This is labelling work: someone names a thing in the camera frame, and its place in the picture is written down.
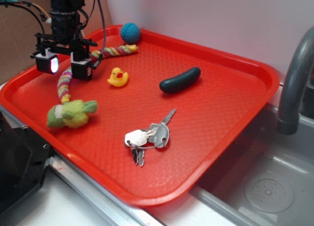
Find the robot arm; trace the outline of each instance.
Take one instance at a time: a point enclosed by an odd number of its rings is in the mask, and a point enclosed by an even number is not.
[[[71,56],[73,78],[91,79],[96,66],[90,59],[89,47],[97,47],[97,43],[79,36],[88,23],[88,16],[82,10],[84,5],[85,0],[51,0],[52,33],[35,35],[36,52],[30,56],[36,59],[39,71],[54,74],[57,71],[56,54],[63,54]],[[80,22],[79,12],[86,18],[84,23]]]

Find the stainless steel sink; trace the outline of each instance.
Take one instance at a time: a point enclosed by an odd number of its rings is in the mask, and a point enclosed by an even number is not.
[[[267,105],[194,192],[238,225],[314,225],[314,122],[301,117],[298,132],[285,136],[275,121],[276,108]]]

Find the red tray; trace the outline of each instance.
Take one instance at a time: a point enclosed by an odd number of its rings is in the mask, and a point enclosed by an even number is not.
[[[123,44],[120,28],[107,28],[107,47]],[[88,38],[101,47],[102,35],[99,30]],[[55,75],[33,66],[11,79],[0,103],[118,198],[149,206],[187,192],[277,91],[279,79],[263,63],[143,29],[137,45],[136,54],[104,59],[91,81],[71,81],[72,100],[99,103],[78,129],[46,126],[48,110],[59,104],[57,81],[70,65],[68,56],[59,55]],[[159,89],[162,80],[194,66],[202,73],[192,86],[174,94]],[[129,73],[125,86],[107,83],[114,67]],[[148,129],[174,108],[168,145],[146,150],[145,165],[136,166],[125,134]]]

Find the black device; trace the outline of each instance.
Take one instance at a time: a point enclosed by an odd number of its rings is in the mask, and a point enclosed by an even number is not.
[[[42,187],[52,152],[31,128],[8,120],[0,111],[0,217]]]
[[[56,54],[71,56],[73,78],[90,80],[97,67],[90,59],[89,47],[97,47],[91,39],[80,37],[80,30],[87,25],[89,16],[83,11],[85,0],[51,0],[51,34],[37,33],[36,52],[30,57],[36,59],[37,69],[54,74],[58,69]],[[80,22],[80,14],[86,18]]]

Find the drain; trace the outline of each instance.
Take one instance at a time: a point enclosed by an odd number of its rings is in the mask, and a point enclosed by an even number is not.
[[[287,181],[274,174],[264,173],[249,179],[245,185],[245,196],[256,209],[278,213],[291,206],[294,193]]]

